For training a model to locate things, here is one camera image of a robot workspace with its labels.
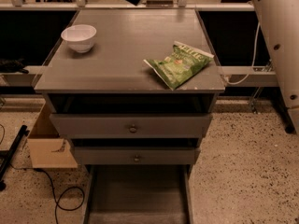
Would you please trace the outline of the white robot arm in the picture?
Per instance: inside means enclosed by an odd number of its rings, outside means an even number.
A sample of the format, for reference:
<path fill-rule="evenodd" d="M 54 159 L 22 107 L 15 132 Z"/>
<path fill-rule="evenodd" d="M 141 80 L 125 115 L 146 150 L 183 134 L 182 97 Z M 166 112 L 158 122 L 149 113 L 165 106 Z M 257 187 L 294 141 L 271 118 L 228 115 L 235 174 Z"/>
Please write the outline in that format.
<path fill-rule="evenodd" d="M 292 125 L 299 133 L 299 0 L 251 0 Z"/>

